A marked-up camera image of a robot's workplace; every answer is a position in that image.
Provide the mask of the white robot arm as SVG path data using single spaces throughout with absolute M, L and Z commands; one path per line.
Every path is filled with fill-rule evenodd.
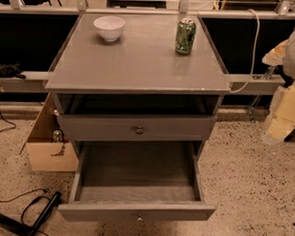
M 293 79 L 289 87 L 277 88 L 264 123 L 262 142 L 274 145 L 284 141 L 295 129 L 295 30 L 288 39 L 266 53 L 262 62 L 272 67 L 281 65 L 283 74 Z

